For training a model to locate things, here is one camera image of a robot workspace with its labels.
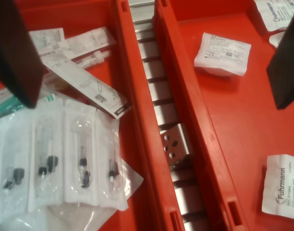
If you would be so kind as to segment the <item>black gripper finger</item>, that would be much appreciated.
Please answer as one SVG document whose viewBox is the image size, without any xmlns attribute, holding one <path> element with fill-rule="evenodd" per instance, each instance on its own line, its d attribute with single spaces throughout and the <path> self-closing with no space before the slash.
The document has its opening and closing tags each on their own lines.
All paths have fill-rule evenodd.
<svg viewBox="0 0 294 231">
<path fill-rule="evenodd" d="M 0 0 L 0 82 L 35 108 L 44 66 L 13 0 Z"/>
<path fill-rule="evenodd" d="M 267 67 L 267 75 L 276 108 L 285 109 L 294 101 L 294 17 Z"/>
</svg>

